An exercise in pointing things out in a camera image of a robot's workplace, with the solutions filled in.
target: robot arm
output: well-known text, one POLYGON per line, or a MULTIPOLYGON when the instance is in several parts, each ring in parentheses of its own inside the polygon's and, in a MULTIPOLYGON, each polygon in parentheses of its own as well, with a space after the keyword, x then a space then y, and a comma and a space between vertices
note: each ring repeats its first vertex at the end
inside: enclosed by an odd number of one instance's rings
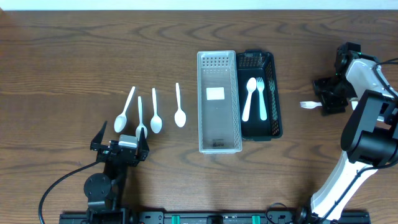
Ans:
POLYGON ((314 81, 324 114, 343 112, 347 98, 360 100, 343 130, 343 152, 337 166, 311 197, 307 221, 316 223, 319 217, 338 220, 348 200, 368 177, 379 167, 398 161, 397 93, 377 63, 375 57, 361 53, 360 45, 347 43, 337 52, 336 77, 314 81), (377 121, 391 127, 376 127, 377 121))

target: plastic fork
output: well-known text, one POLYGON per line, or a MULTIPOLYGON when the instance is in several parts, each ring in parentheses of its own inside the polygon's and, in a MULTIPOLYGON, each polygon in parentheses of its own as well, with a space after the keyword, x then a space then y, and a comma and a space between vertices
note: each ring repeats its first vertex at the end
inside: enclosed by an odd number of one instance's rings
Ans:
POLYGON ((303 102, 300 102, 300 106, 305 109, 314 109, 317 106, 322 106, 322 104, 321 104, 321 102, 303 101, 303 102))
POLYGON ((259 99, 260 99, 260 119, 265 121, 267 119, 267 111, 266 104, 264 103, 264 96, 262 92, 264 91, 264 81, 262 78, 256 78, 257 80, 257 89, 259 90, 259 99))

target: white plastic object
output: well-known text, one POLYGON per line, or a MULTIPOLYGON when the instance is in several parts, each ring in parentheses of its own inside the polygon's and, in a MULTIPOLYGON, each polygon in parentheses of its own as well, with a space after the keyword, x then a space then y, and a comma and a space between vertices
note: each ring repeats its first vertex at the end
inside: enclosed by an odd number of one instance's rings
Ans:
POLYGON ((259 99, 260 99, 260 119, 265 121, 267 119, 267 110, 266 104, 264 102, 264 95, 262 92, 264 91, 265 85, 262 78, 257 78, 257 90, 259 91, 259 99))
MULTIPOLYGON (((384 96, 393 98, 391 94, 384 89, 383 85, 372 71, 375 64, 376 63, 371 60, 359 58, 354 59, 347 68, 347 72, 345 74, 346 78, 354 87, 358 99, 361 99, 365 90, 373 90, 382 93, 384 96)), ((377 72, 388 85, 386 78, 381 72, 381 67, 377 68, 377 72)))
POLYGON ((138 114, 139 114, 139 125, 136 129, 136 137, 137 140, 139 141, 139 137, 141 135, 141 129, 144 128, 144 133, 145 133, 145 138, 148 136, 148 130, 147 127, 145 127, 143 121, 142 121, 142 101, 141 101, 141 96, 138 96, 138 114))
POLYGON ((300 102, 300 106, 305 109, 314 109, 317 106, 322 106, 322 104, 321 104, 321 102, 303 101, 303 102, 300 102))
POLYGON ((242 151, 235 51, 198 52, 197 71, 199 151, 242 151))
POLYGON ((175 124, 177 124, 178 127, 182 128, 185 125, 185 122, 187 121, 187 115, 184 113, 184 111, 181 110, 181 95, 180 95, 180 85, 178 83, 175 84, 175 92, 177 94, 177 112, 175 112, 174 115, 174 120, 175 124))
POLYGON ((248 84, 246 85, 246 88, 248 89, 248 98, 246 99, 246 103, 244 104, 242 121, 249 120, 251 95, 253 94, 254 90, 256 90, 257 88, 256 79, 250 78, 248 84))
POLYGON ((130 104, 130 101, 134 94, 135 89, 136 89, 135 86, 133 86, 131 88, 129 96, 127 97, 126 104, 124 105, 123 112, 119 116, 117 116, 116 119, 114 120, 113 128, 114 128, 114 131, 117 133, 121 132, 124 129, 124 127, 126 126, 126 123, 127 123, 126 111, 127 111, 127 108, 129 107, 129 104, 130 104))
POLYGON ((157 102, 155 88, 152 88, 152 101, 154 103, 154 117, 150 121, 150 128, 154 133, 159 133, 162 129, 162 119, 157 115, 157 102))
MULTIPOLYGON (((347 186, 349 186, 351 181, 355 178, 356 174, 367 167, 372 167, 372 165, 365 164, 363 162, 350 163, 347 152, 343 151, 336 167, 333 169, 333 172, 330 174, 327 181, 318 192, 312 195, 311 211, 323 218, 329 209, 334 206, 335 201, 341 197, 347 186)), ((361 177, 356 180, 355 184, 327 219, 338 220, 348 200, 354 195, 355 191, 358 190, 359 186, 361 186, 368 177, 376 173, 376 171, 377 169, 364 172, 361 177)))

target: white spoon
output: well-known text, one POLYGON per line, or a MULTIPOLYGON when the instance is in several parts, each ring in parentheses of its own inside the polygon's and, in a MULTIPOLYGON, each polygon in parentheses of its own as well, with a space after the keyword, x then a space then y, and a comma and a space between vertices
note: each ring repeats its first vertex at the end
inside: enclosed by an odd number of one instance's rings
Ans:
POLYGON ((257 83, 255 78, 250 78, 248 84, 246 85, 248 89, 248 98, 246 99, 246 103, 243 109, 242 121, 249 120, 249 113, 250 113, 250 104, 251 104, 251 95, 257 88, 257 83))
POLYGON ((154 133, 159 133, 162 129, 162 119, 157 115, 157 103, 155 88, 152 88, 152 101, 154 102, 154 117, 150 121, 150 128, 154 133))
POLYGON ((145 138, 147 138, 147 136, 148 136, 147 127, 145 127, 144 123, 142 123, 142 101, 141 101, 141 96, 138 96, 138 114, 139 114, 139 126, 136 129, 136 137, 137 137, 137 140, 139 141, 139 136, 141 134, 141 129, 142 128, 144 128, 145 138))
POLYGON ((116 131, 117 133, 121 132, 124 127, 126 126, 127 123, 127 117, 126 117, 126 110, 129 107, 132 95, 134 94, 134 90, 136 89, 135 86, 133 86, 130 90, 129 96, 127 97, 127 101, 126 104, 124 105, 124 110, 123 112, 116 117, 116 119, 114 120, 114 131, 116 131))
POLYGON ((174 120, 178 127, 182 128, 187 121, 187 115, 181 110, 181 96, 180 96, 180 86, 178 83, 175 84, 175 92, 177 94, 177 106, 178 110, 175 112, 174 120))

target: white wall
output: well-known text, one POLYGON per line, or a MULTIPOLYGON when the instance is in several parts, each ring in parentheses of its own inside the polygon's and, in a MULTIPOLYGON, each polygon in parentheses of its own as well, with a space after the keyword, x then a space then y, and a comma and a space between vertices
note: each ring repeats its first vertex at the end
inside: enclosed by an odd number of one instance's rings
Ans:
POLYGON ((0 0, 5 10, 398 9, 398 0, 0 0))

